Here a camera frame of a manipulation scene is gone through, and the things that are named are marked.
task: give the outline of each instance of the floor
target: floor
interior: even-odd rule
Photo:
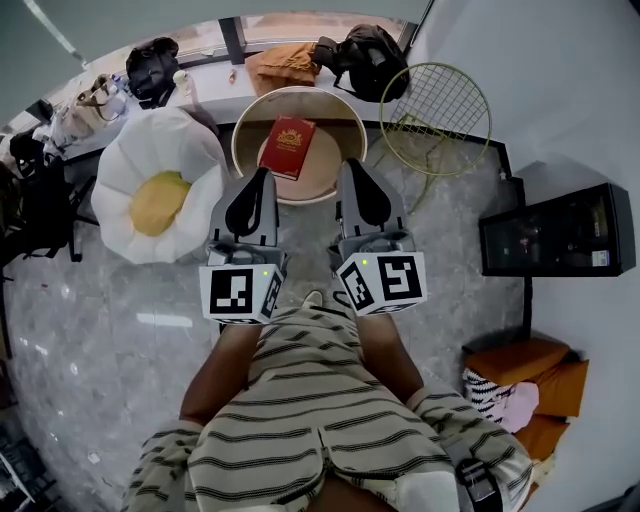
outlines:
[[[469,143],[460,151],[464,157],[477,149]],[[383,144],[375,144],[368,161],[380,151]],[[411,208],[423,175],[391,156],[379,168]],[[522,279],[480,274],[477,220],[489,207],[513,208],[513,197],[490,149],[471,171],[438,179],[409,221],[425,253],[430,297],[395,319],[420,370],[454,386],[462,345],[522,323]],[[280,305],[300,303],[313,288],[338,289],[325,257],[338,233],[334,210],[331,201],[281,208],[281,245],[292,258]],[[83,512],[115,511],[140,444],[176,417],[217,325],[200,313],[204,253],[135,266],[107,250],[96,227],[77,224],[77,238],[81,263],[71,263],[65,249],[52,260],[16,260],[5,269],[14,279],[4,284],[10,372],[23,427],[67,501]]]

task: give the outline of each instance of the windowsill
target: windowsill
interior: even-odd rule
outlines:
[[[229,83],[231,70],[236,70],[235,83]],[[187,70],[195,84],[200,105],[207,111],[218,124],[235,123],[242,113],[253,103],[257,96],[251,85],[249,74],[244,66],[233,65],[229,61],[204,64]],[[316,79],[316,87],[336,94],[345,100],[363,121],[378,121],[380,119],[380,104],[361,101],[345,91],[333,87],[335,76],[331,71],[323,68]],[[341,82],[344,87],[350,87],[348,76],[344,76]],[[394,103],[385,106],[385,112],[392,111]],[[189,110],[192,105],[191,97],[184,97],[176,89],[167,106],[182,107]],[[78,141],[66,149],[65,159],[76,158],[98,149],[105,148],[120,133],[122,125],[127,119],[144,112],[137,101],[128,103],[125,115],[110,123],[99,133]]]

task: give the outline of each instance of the person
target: person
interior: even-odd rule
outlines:
[[[499,509],[519,510],[533,466],[518,441],[425,385],[389,315],[354,322],[314,291],[268,326],[224,329],[179,420],[144,443],[122,510],[459,511],[451,440],[484,462]]]

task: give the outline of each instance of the shoe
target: shoe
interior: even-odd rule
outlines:
[[[309,309],[312,306],[318,306],[321,308],[323,303],[324,303],[324,299],[322,298],[322,292],[319,290],[313,290],[304,299],[304,302],[302,303],[302,307]]]

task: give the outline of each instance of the yellow cushion center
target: yellow cushion center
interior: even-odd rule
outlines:
[[[160,236],[182,209],[190,188],[179,172],[156,174],[133,196],[129,207],[133,227],[147,236]]]

